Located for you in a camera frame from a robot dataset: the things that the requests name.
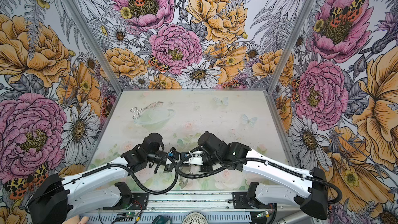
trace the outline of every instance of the purple thistle flower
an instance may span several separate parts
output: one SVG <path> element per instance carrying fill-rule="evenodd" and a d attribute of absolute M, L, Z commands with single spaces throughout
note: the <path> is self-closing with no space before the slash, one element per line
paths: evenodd
<path fill-rule="evenodd" d="M 234 77 L 234 80 L 241 82 L 243 85 L 248 85 L 249 75 L 247 73 L 239 73 Z"/>
<path fill-rule="evenodd" d="M 376 25 L 378 28 L 375 29 L 375 31 L 377 30 L 389 31 L 391 28 L 394 27 L 394 25 L 398 23 L 398 17 L 394 16 L 390 12 L 386 12 L 386 20 L 379 20 L 379 22 L 380 23 Z"/>
<path fill-rule="evenodd" d="M 248 61 L 248 62 L 246 63 L 245 69 L 251 69 L 251 68 L 253 67 L 253 65 L 254 65 L 255 63 L 257 63 L 257 62 L 260 62 L 260 60 L 259 60 L 258 58 L 252 59 L 252 60 Z"/>
<path fill-rule="evenodd" d="M 347 214 L 347 212 L 343 209 L 343 205 L 341 205 L 340 203 L 332 205 L 331 211 L 328 212 L 329 212 L 330 223 L 341 223 L 341 224 L 352 223 L 351 216 Z"/>

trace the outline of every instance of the metal base plate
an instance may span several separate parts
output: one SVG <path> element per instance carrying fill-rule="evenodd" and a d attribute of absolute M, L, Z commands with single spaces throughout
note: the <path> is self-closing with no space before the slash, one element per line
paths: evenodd
<path fill-rule="evenodd" d="M 246 198 L 247 192 L 232 192 L 232 200 L 235 209 L 252 208 Z M 271 205 L 261 205 L 261 208 L 271 208 Z"/>

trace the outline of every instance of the floral tabletop print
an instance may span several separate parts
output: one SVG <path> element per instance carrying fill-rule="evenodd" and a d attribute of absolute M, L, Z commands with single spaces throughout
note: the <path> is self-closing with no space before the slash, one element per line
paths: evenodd
<path fill-rule="evenodd" d="M 146 110 L 137 120 L 133 120 L 133 113 L 126 113 L 126 109 L 147 106 L 159 100 L 164 104 Z M 242 108 L 242 104 L 266 105 L 266 99 L 262 91 L 123 92 L 88 168 L 112 161 L 142 143 L 151 132 L 162 135 L 165 150 L 175 147 L 180 152 L 190 151 L 197 147 L 198 138 L 205 131 L 209 131 L 227 144 L 240 142 L 265 156 L 287 163 L 269 109 Z M 172 109 L 175 112 L 165 123 L 148 124 L 141 121 L 145 114 L 161 115 L 163 109 Z M 172 183 L 174 172 L 163 173 L 163 166 L 159 170 L 161 172 L 154 174 L 154 167 L 147 167 L 136 175 L 146 187 L 161 190 Z M 192 166 L 191 170 L 198 173 L 199 167 Z M 132 190 L 141 191 L 132 178 L 125 180 Z M 183 190 L 247 189 L 252 181 L 276 184 L 256 174 L 225 170 L 214 177 L 189 179 L 189 188 L 184 187 Z M 177 184 L 173 190 L 181 190 L 181 187 Z"/>

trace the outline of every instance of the enclosure wall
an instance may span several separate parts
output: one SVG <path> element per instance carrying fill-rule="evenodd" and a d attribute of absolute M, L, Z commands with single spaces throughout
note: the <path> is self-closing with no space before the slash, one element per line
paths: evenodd
<path fill-rule="evenodd" d="M 323 169 L 343 192 L 331 223 L 398 217 L 397 10 L 398 0 L 317 0 L 292 76 L 271 91 L 298 165 Z"/>
<path fill-rule="evenodd" d="M 101 70 L 61 0 L 0 0 L 0 222 L 31 223 L 47 176 L 84 171 L 117 99 Z"/>

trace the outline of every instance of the black cable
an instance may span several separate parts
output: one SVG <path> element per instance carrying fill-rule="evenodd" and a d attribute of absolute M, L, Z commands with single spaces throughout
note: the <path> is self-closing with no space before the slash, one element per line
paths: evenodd
<path fill-rule="evenodd" d="M 268 224 L 272 224 L 275 221 L 275 217 L 276 217 L 276 210 L 278 209 L 278 204 L 274 203 L 274 212 L 272 213 L 272 217 L 271 220 L 268 222 Z"/>
<path fill-rule="evenodd" d="M 171 157 L 169 157 L 169 156 L 167 156 L 167 158 L 172 162 L 172 164 L 173 164 L 173 166 L 174 166 L 174 169 L 176 169 L 176 166 L 177 166 L 176 162 L 175 162 Z M 138 187 L 140 187 L 143 191 L 145 191 L 145 192 L 147 192 L 147 193 L 149 193 L 149 194 L 152 194 L 152 195 L 162 195 L 162 194 L 164 194 L 164 193 L 170 191 L 170 190 L 176 185 L 176 183 L 177 183 L 177 181 L 178 181 L 178 173 L 177 173 L 177 170 L 176 170 L 176 176 L 174 177 L 174 181 L 173 181 L 173 183 L 172 183 L 168 188 L 166 188 L 166 189 L 164 189 L 164 190 L 151 190 L 151 189 L 148 189 L 147 187 L 145 187 L 145 186 L 140 182 L 140 180 L 136 177 L 136 175 L 134 174 L 134 172 L 132 171 L 132 169 L 130 169 L 129 167 L 127 167 L 127 166 L 125 166 L 125 165 L 123 165 L 123 164 L 118 164 L 118 163 L 107 164 L 107 165 L 102 166 L 102 167 L 100 167 L 100 168 L 98 168 L 98 169 L 92 170 L 92 171 L 90 171 L 90 172 L 83 173 L 83 174 L 82 174 L 82 177 L 90 176 L 90 175 L 92 175 L 92 174 L 95 174 L 95 173 L 97 173 L 97 172 L 100 172 L 100 171 L 102 171 L 102 170 L 104 170 L 104 169 L 108 169 L 108 168 L 111 168 L 111 167 L 119 167 L 119 168 L 122 168 L 122 169 L 124 169 L 125 171 L 127 171 L 127 172 L 129 173 L 129 175 L 133 178 L 134 182 L 138 185 Z"/>
<path fill-rule="evenodd" d="M 285 167 L 283 167 L 283 166 L 280 166 L 279 164 L 276 164 L 276 163 L 267 161 L 267 160 L 265 160 L 265 159 L 260 159 L 260 158 L 255 158 L 255 157 L 239 158 L 239 159 L 236 159 L 236 160 L 234 160 L 234 161 L 232 161 L 232 162 L 229 162 L 229 163 L 225 164 L 224 166 L 222 166 L 222 167 L 220 167 L 220 168 L 218 168 L 218 169 L 215 169 L 215 170 L 213 170 L 213 171 L 211 171 L 211 172 L 207 172 L 207 173 L 202 173 L 202 174 L 186 174 L 186 173 L 184 173 L 184 172 L 182 172 L 182 171 L 180 170 L 180 166 L 181 166 L 181 164 L 182 164 L 183 162 L 187 161 L 190 157 L 191 157 L 191 155 L 188 154 L 188 156 L 182 158 L 182 159 L 177 163 L 177 166 L 176 166 L 176 172 L 177 172 L 180 176 L 185 177 L 185 178 L 189 178 L 189 179 L 198 179 L 198 178 L 203 178 L 203 177 L 209 177 L 209 176 L 215 175 L 215 174 L 217 174 L 217 173 L 219 173 L 219 172 L 222 172 L 223 170 L 225 170 L 225 169 L 231 167 L 232 165 L 235 165 L 235 164 L 237 164 L 237 163 L 242 163 L 242 162 L 259 162 L 259 163 L 266 163 L 266 162 L 268 162 L 268 165 L 270 165 L 270 166 L 272 166 L 272 167 L 275 167 L 275 168 L 277 168 L 277 169 L 280 169 L 280 170 L 282 170 L 282 171 L 284 171 L 284 172 L 286 172 L 286 173 L 289 173 L 289 174 L 291 174 L 291 175 L 294 175 L 294 176 L 296 176 L 296 177 L 302 178 L 302 174 L 300 174 L 300 173 L 298 173 L 298 172 L 289 170 L 289 169 L 287 169 L 287 168 L 285 168 Z M 329 204 L 329 205 L 330 205 L 330 204 L 337 203 L 337 202 L 339 202 L 339 201 L 342 199 L 343 194 L 342 194 L 341 190 L 340 190 L 338 187 L 336 187 L 335 185 L 331 184 L 330 182 L 326 182 L 326 181 L 324 181 L 324 180 L 321 180 L 321 179 L 318 179 L 318 178 L 315 178 L 315 177 L 308 177 L 308 176 L 305 177 L 305 179 L 306 179 L 306 180 L 309 180 L 309 181 L 312 181 L 312 182 L 316 182 L 316 183 L 325 185 L 325 186 L 327 186 L 327 187 L 330 187 L 330 188 L 334 189 L 334 190 L 337 192 L 336 198 L 335 198 L 335 199 L 332 199 L 332 200 L 330 200 L 330 201 L 328 201 L 328 204 Z"/>
<path fill-rule="evenodd" d="M 56 190 L 56 189 L 58 189 L 58 188 L 60 188 L 60 187 L 64 187 L 65 185 L 67 185 L 67 184 L 69 184 L 69 183 L 74 183 L 76 180 L 79 180 L 79 179 L 81 179 L 82 177 L 83 177 L 83 176 L 81 176 L 81 177 L 79 177 L 79 178 L 76 178 L 76 179 L 73 179 L 73 180 L 71 180 L 70 182 L 67 182 L 67 183 L 65 183 L 65 184 L 62 184 L 62 185 L 60 185 L 60 186 L 58 186 L 58 187 L 56 187 L 56 188 L 50 190 L 50 191 L 47 191 L 46 193 L 44 193 L 44 194 L 42 194 L 42 195 L 40 195 L 40 196 L 38 196 L 38 197 L 35 197 L 35 198 L 30 199 L 29 202 L 28 202 L 28 204 L 27 204 L 27 206 L 29 207 L 29 206 L 32 204 L 32 202 L 33 202 L 34 200 L 36 200 L 36 199 L 38 199 L 38 198 L 40 198 L 40 197 L 42 197 L 42 196 L 44 196 L 44 195 L 47 195 L 48 193 L 50 193 L 50 192 L 52 192 L 52 191 L 54 191 L 54 190 Z"/>
<path fill-rule="evenodd" d="M 154 170 L 154 174 L 156 174 L 158 172 L 158 168 L 160 166 L 160 163 L 163 161 L 163 159 L 165 159 L 167 157 L 167 152 L 166 154 L 162 157 L 162 159 L 160 160 L 160 162 L 158 163 L 158 165 L 156 165 L 155 170 Z"/>
<path fill-rule="evenodd" d="M 100 216 L 100 209 L 98 209 L 98 218 L 99 218 L 99 221 L 101 222 L 101 224 L 103 224 L 103 222 L 101 220 L 101 216 Z"/>
<path fill-rule="evenodd" d="M 123 220 L 123 219 L 135 219 L 135 217 L 131 217 L 131 216 L 124 216 L 124 217 L 118 217 L 118 218 L 116 218 L 114 221 L 112 221 L 112 223 L 111 224 L 115 224 L 115 222 L 117 222 L 117 221 L 121 221 L 121 220 Z"/>

